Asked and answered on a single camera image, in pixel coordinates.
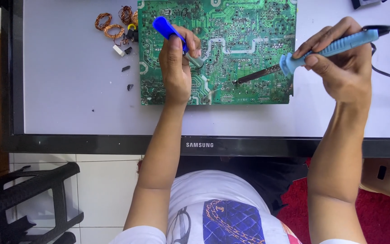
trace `dark pants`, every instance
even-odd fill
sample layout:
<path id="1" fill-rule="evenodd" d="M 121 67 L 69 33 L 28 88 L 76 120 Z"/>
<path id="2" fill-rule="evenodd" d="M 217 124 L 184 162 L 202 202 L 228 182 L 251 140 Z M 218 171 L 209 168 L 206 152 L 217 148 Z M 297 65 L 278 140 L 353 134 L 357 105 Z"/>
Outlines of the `dark pants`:
<path id="1" fill-rule="evenodd" d="M 220 170 L 246 180 L 260 194 L 270 213 L 276 216 L 285 207 L 281 195 L 293 180 L 306 177 L 306 158 L 181 156 L 176 177 L 199 170 Z"/>

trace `hand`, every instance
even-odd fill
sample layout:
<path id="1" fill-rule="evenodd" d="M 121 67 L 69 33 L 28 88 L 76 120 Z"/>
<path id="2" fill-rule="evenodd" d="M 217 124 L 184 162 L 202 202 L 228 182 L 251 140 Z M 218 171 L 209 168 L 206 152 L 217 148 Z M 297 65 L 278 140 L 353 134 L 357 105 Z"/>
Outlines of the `hand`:
<path id="1" fill-rule="evenodd" d="M 192 31 L 180 26 L 173 26 L 186 40 L 190 56 L 198 58 L 201 55 L 199 38 Z M 182 55 L 183 47 L 179 37 L 172 35 L 169 40 L 164 39 L 159 54 L 159 63 L 166 89 L 165 104 L 186 106 L 191 96 L 191 69 L 189 61 Z"/>
<path id="2" fill-rule="evenodd" d="M 362 31 L 351 17 L 335 26 L 327 26 L 304 42 L 293 54 L 300 58 L 307 52 L 320 52 L 332 41 Z M 306 69 L 323 78 L 328 94 L 337 102 L 364 106 L 371 104 L 371 45 L 365 44 L 331 57 L 311 54 L 305 59 Z"/>

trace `copper wire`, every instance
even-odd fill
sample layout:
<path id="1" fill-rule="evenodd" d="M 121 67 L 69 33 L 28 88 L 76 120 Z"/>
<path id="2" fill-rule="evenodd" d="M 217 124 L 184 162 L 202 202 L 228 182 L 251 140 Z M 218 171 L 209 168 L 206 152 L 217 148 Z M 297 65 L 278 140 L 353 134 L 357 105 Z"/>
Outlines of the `copper wire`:
<path id="1" fill-rule="evenodd" d="M 105 23 L 100 24 L 100 20 L 106 16 L 108 17 L 108 20 L 106 20 Z M 109 13 L 99 14 L 99 16 L 97 16 L 96 23 L 95 23 L 96 29 L 101 31 L 104 30 L 106 26 L 111 24 L 111 19 L 112 19 L 112 15 Z"/>
<path id="2" fill-rule="evenodd" d="M 121 21 L 125 25 L 129 25 L 132 23 L 132 8 L 129 6 L 121 6 L 120 11 L 118 12 L 118 16 Z"/>
<path id="3" fill-rule="evenodd" d="M 138 26 L 138 10 L 136 10 L 132 15 L 132 23 Z"/>
<path id="4" fill-rule="evenodd" d="M 115 35 L 110 35 L 108 33 L 108 31 L 112 28 L 119 28 L 120 29 L 120 32 L 115 34 Z M 117 45 L 117 46 L 121 46 L 122 44 L 123 45 L 126 45 L 129 43 L 129 40 L 126 38 L 126 35 L 124 35 L 124 27 L 122 27 L 121 25 L 117 25 L 117 24 L 114 24 L 114 25 L 108 25 L 105 27 L 105 29 L 103 30 L 103 33 L 105 34 L 106 37 L 109 37 L 109 38 L 113 38 L 114 39 L 114 43 Z M 118 45 L 116 42 L 115 42 L 115 39 L 117 38 L 120 38 L 120 37 L 123 37 L 123 39 L 120 41 L 120 44 Z"/>

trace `white tile floor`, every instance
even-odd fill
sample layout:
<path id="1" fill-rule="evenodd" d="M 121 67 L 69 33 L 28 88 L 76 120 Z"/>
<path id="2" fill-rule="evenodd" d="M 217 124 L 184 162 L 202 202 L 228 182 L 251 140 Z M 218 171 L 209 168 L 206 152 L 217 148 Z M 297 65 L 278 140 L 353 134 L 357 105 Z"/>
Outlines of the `white tile floor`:
<path id="1" fill-rule="evenodd" d="M 10 153 L 10 170 L 30 165 L 27 170 L 55 169 L 77 162 L 81 172 L 64 181 L 68 218 L 84 213 L 73 226 L 77 244 L 106 244 L 123 230 L 137 181 L 141 155 L 27 154 Z M 25 179 L 17 179 L 16 184 Z M 30 235 L 42 234 L 55 226 L 51 190 L 43 192 L 7 211 L 9 221 L 22 216 L 36 226 Z"/>

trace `yellow clip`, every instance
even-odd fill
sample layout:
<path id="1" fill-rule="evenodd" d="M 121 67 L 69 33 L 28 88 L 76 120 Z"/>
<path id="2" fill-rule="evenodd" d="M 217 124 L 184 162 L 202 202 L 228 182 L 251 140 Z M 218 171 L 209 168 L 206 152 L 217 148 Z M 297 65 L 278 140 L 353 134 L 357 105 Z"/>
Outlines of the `yellow clip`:
<path id="1" fill-rule="evenodd" d="M 136 26 L 136 25 L 134 25 L 134 24 L 130 24 L 130 25 L 128 25 L 128 26 L 127 26 L 127 29 L 129 29 L 129 30 L 130 30 L 130 28 L 131 28 L 131 27 L 133 27 L 133 29 L 134 29 L 134 30 L 136 30 L 136 29 L 137 29 L 137 26 Z"/>

